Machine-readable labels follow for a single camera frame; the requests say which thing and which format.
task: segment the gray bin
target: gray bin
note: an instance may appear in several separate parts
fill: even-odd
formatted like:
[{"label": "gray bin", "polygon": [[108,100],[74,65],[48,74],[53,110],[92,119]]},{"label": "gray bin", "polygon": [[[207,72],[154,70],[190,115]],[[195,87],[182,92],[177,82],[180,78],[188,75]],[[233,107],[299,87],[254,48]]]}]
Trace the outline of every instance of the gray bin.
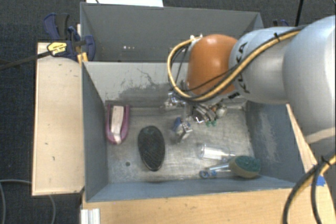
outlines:
[{"label": "gray bin", "polygon": [[[253,12],[81,3],[82,35],[92,34],[97,44],[95,60],[82,68],[88,202],[293,186],[303,165],[285,106],[229,103],[218,126],[192,123],[194,132],[181,144],[171,141],[172,124],[181,111],[160,110],[169,90],[164,62],[170,48],[191,34],[239,38],[262,26],[260,15]],[[185,72],[186,64],[180,78]],[[111,145],[104,133],[108,102],[131,106],[129,135],[118,146]],[[147,170],[136,146],[140,129],[148,125],[157,126],[166,142],[165,161],[158,172]],[[227,173],[199,178],[198,171],[211,165],[197,158],[200,143],[254,155],[261,160],[261,176],[247,180]]]}]

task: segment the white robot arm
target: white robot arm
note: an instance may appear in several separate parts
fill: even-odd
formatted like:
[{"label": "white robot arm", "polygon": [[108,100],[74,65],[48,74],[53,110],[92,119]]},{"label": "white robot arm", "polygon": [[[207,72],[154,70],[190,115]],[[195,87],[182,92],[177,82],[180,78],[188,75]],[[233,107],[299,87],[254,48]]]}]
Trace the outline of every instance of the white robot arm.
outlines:
[{"label": "white robot arm", "polygon": [[211,35],[190,52],[184,89],[169,81],[185,101],[213,105],[230,95],[266,103],[289,103],[309,143],[335,134],[335,16],[305,27],[252,31],[239,40]]}]

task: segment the blue clamp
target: blue clamp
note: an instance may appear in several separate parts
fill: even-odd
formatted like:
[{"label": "blue clamp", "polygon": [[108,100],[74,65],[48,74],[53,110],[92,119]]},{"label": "blue clamp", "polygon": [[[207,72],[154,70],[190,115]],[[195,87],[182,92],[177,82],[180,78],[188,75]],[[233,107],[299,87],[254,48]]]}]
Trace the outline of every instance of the blue clamp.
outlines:
[{"label": "blue clamp", "polygon": [[[55,57],[65,57],[77,61],[77,55],[86,52],[88,60],[92,61],[96,53],[96,44],[92,35],[87,35],[81,41],[81,37],[73,26],[67,27],[69,15],[51,13],[43,20],[43,26],[52,40],[62,40],[67,44],[66,51],[51,54]],[[76,47],[81,47],[81,52],[76,51]]]}]

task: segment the small metal part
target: small metal part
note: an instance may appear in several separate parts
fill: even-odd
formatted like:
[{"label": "small metal part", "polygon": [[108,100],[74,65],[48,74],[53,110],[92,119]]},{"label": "small metal part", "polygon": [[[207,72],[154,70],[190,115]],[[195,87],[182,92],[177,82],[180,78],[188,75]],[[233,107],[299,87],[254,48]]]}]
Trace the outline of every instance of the small metal part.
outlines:
[{"label": "small metal part", "polygon": [[228,168],[229,168],[229,164],[228,163],[223,163],[223,164],[211,166],[207,170],[217,171],[217,170],[227,170]]},{"label": "small metal part", "polygon": [[217,108],[216,110],[216,117],[218,119],[224,117],[227,113],[227,106],[223,105]]},{"label": "small metal part", "polygon": [[215,177],[217,176],[217,172],[215,170],[201,170],[199,172],[199,175],[203,179],[207,179],[209,177]]}]

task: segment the sponge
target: sponge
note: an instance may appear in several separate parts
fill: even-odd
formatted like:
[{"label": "sponge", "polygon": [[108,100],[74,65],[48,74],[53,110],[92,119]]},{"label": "sponge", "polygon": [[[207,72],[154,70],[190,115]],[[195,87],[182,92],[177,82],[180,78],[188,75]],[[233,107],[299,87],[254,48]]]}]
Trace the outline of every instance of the sponge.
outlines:
[{"label": "sponge", "polygon": [[237,176],[256,177],[261,169],[260,160],[250,156],[236,156],[229,161],[230,170]]}]

